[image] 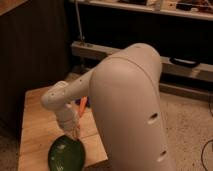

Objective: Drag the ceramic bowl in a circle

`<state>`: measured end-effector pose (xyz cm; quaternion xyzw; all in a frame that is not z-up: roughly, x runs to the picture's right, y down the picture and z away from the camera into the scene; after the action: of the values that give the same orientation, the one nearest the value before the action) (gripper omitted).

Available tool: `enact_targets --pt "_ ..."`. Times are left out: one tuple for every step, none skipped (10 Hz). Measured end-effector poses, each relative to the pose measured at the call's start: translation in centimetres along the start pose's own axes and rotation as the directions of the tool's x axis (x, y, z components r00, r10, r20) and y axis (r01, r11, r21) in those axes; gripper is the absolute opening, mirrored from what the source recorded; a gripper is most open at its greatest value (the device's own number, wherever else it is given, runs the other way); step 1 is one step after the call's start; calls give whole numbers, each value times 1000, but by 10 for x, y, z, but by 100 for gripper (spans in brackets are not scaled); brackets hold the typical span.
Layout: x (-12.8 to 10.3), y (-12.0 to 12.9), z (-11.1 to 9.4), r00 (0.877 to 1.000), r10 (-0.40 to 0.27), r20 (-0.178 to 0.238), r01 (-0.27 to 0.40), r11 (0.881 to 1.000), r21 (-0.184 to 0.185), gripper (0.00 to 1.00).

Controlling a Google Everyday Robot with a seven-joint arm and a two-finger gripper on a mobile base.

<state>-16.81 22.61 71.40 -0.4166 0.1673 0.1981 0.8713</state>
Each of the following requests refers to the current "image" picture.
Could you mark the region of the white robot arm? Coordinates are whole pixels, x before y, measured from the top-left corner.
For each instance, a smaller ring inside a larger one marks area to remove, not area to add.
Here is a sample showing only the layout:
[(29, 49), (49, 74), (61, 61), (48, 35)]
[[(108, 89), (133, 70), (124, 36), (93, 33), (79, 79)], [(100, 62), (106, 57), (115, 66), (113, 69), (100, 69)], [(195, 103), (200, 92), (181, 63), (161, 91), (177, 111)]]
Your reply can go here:
[(70, 138), (79, 116), (70, 103), (88, 97), (112, 171), (175, 171), (160, 109), (162, 62), (150, 45), (133, 44), (77, 80), (57, 82), (41, 98)]

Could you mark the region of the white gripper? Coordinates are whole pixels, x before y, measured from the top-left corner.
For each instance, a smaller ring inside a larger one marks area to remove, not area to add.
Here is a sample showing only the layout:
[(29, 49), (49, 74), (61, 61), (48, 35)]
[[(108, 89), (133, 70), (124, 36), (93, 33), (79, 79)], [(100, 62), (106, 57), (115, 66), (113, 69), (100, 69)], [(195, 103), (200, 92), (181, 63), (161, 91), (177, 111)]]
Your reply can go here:
[(66, 104), (62, 108), (55, 111), (56, 120), (59, 127), (70, 134), (73, 140), (80, 137), (79, 115), (76, 110), (70, 105)]

